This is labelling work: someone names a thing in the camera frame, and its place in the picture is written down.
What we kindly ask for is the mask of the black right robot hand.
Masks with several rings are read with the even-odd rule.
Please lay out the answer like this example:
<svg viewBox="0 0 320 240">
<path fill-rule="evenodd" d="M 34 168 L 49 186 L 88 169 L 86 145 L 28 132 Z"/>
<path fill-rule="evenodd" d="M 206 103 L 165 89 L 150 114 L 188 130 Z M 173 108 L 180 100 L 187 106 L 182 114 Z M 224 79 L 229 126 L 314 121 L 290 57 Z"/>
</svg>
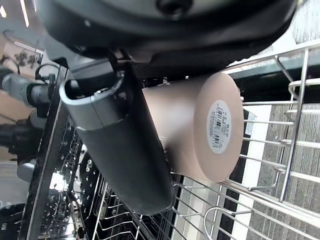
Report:
<svg viewBox="0 0 320 240">
<path fill-rule="evenodd" d="M 38 0 L 49 58 L 71 72 L 59 86 L 83 143 L 133 211 L 169 209 L 174 190 L 142 79 L 217 72 L 267 48 L 295 0 Z"/>
</svg>

